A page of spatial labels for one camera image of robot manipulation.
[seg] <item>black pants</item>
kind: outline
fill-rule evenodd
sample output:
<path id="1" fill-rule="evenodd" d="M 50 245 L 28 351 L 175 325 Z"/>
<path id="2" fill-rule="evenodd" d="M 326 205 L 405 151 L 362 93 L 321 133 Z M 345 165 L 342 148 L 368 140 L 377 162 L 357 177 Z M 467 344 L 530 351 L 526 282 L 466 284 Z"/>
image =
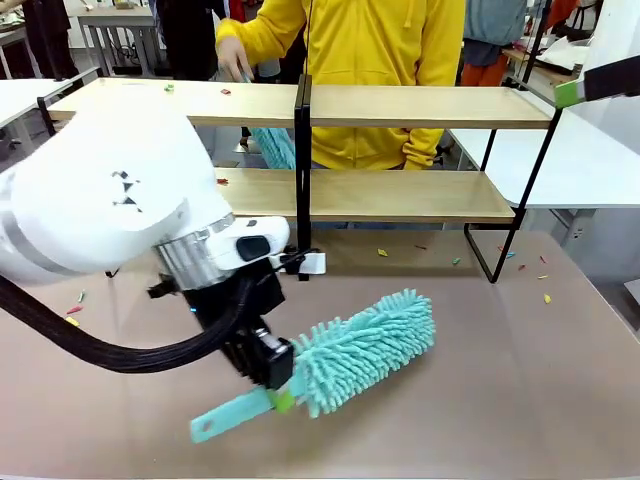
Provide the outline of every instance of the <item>black pants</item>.
<path id="1" fill-rule="evenodd" d="M 42 76 L 55 78 L 42 35 L 35 29 L 28 29 L 28 33 L 29 44 L 33 55 L 36 57 Z M 73 63 L 73 58 L 71 58 L 71 52 L 69 51 L 69 34 L 67 32 L 50 35 L 49 52 L 55 62 L 56 70 L 62 78 L 72 78 L 78 75 L 78 69 Z"/>

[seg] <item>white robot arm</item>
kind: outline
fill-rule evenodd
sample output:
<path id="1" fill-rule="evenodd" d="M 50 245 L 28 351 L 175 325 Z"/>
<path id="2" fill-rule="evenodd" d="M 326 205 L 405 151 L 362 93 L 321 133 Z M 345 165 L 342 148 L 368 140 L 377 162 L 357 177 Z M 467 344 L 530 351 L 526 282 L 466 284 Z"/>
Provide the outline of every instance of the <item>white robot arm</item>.
<path id="1" fill-rule="evenodd" d="M 270 335 L 260 316 L 284 299 L 267 257 L 285 247 L 288 223 L 281 217 L 234 218 L 207 151 L 167 95 L 160 87 L 122 87 L 116 103 L 98 100 L 81 110 L 33 155 L 0 175 L 0 273 L 18 284 L 54 282 L 116 269 L 153 248 L 205 328 L 198 348 L 206 344 L 205 335 L 218 344 L 225 340 L 231 349 L 234 338 L 246 342 L 250 337 L 251 345 L 240 350 L 254 350 L 255 358 L 225 354 L 242 374 L 278 388 L 290 375 L 292 349 Z M 244 296 L 236 295 L 241 290 Z M 11 305 L 0 305 L 47 335 L 44 319 L 38 323 Z M 44 315 L 51 322 L 48 328 L 66 328 L 67 337 L 79 335 L 62 325 L 66 322 L 58 326 Z M 233 328 L 223 325 L 227 317 L 233 317 Z M 94 361 L 102 358 L 102 346 L 80 352 L 84 345 L 77 344 L 92 345 L 93 340 L 56 343 L 110 368 L 109 360 Z M 127 356 L 126 367 L 117 364 L 115 371 L 164 369 L 136 369 L 133 349 L 112 347 Z M 279 378 L 264 365 L 277 350 L 286 354 L 276 369 Z M 162 353 L 173 355 L 175 349 Z M 256 373 L 263 367 L 266 371 Z"/>

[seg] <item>sleeve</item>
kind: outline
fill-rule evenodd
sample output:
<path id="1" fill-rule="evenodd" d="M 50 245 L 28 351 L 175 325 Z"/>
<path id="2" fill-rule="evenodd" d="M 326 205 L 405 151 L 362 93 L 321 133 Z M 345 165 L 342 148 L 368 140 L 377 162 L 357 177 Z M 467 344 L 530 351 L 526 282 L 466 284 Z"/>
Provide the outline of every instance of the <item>sleeve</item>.
<path id="1" fill-rule="evenodd" d="M 417 84 L 453 86 L 464 30 L 465 0 L 428 2 L 427 21 L 422 31 L 422 54 L 417 65 Z M 443 130 L 414 128 L 402 147 L 405 170 L 422 170 L 433 165 L 436 146 Z"/>
<path id="2" fill-rule="evenodd" d="M 238 37 L 249 63 L 255 65 L 284 57 L 305 20 L 301 0 L 266 0 L 255 20 L 247 23 L 223 20 L 218 28 L 218 43 L 229 36 Z"/>

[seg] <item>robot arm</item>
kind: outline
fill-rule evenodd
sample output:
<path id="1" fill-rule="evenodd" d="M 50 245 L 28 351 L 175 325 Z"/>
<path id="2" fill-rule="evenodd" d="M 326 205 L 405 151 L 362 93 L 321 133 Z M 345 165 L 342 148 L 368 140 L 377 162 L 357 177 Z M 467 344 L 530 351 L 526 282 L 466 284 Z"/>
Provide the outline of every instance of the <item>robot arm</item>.
<path id="1" fill-rule="evenodd" d="M 0 305 L 114 371 L 175 368 L 221 348 L 241 374 L 279 388 L 293 350 L 261 316 L 284 300 L 268 257 L 287 243 L 286 220 L 233 217 L 195 130 L 160 88 L 128 85 L 118 98 L 80 111 L 0 175 Z M 136 128 L 110 128 L 123 121 Z M 152 350 L 108 345 L 12 283 L 111 270 L 149 249 L 166 268 L 168 290 L 182 292 L 203 326 L 198 337 Z"/>

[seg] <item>debris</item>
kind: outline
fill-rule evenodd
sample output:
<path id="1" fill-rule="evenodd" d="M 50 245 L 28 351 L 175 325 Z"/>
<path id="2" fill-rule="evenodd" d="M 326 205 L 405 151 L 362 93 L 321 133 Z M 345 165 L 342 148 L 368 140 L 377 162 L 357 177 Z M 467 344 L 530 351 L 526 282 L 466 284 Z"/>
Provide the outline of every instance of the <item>debris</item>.
<path id="1" fill-rule="evenodd" d="M 73 317 L 67 317 L 65 318 L 65 320 L 67 322 L 69 322 L 71 325 L 73 325 L 74 327 L 79 327 L 80 326 L 80 322 L 78 322 L 75 318 Z"/>
<path id="2" fill-rule="evenodd" d="M 73 315 L 74 313 L 78 313 L 78 312 L 82 311 L 82 309 L 83 309 L 83 308 L 84 308 L 84 307 L 83 307 L 83 306 L 81 306 L 81 305 L 78 305 L 78 306 L 76 306 L 76 307 L 73 307 L 71 310 L 69 310 L 69 311 L 67 312 L 67 315 Z"/>

